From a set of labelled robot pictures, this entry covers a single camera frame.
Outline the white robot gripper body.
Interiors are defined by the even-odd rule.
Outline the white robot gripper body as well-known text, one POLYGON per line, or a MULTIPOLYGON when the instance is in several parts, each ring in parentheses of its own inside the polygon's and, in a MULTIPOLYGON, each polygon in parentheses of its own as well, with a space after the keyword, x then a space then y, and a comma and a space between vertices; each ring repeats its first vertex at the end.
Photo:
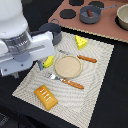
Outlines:
POLYGON ((0 74, 16 75, 29 69, 33 62, 54 53, 50 31, 31 37, 28 32, 9 40, 0 40, 0 74))

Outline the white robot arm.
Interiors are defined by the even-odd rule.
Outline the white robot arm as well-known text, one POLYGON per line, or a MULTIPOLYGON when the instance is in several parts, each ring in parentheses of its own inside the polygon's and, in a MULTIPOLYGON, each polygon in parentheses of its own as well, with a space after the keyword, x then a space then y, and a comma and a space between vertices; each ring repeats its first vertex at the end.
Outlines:
POLYGON ((0 74, 18 78, 34 61, 54 53, 50 31, 31 36, 21 0, 0 0, 0 74))

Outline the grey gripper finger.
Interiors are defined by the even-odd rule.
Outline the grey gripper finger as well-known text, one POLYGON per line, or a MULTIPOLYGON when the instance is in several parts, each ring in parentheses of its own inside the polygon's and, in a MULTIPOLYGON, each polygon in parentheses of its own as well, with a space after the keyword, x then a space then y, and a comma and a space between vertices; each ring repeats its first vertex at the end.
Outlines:
POLYGON ((13 76, 14 76, 14 78, 19 78, 19 74, 16 72, 16 73, 13 73, 13 76))
POLYGON ((38 64, 40 71, 43 70, 43 65, 42 65, 41 61, 38 60, 37 64, 38 64))

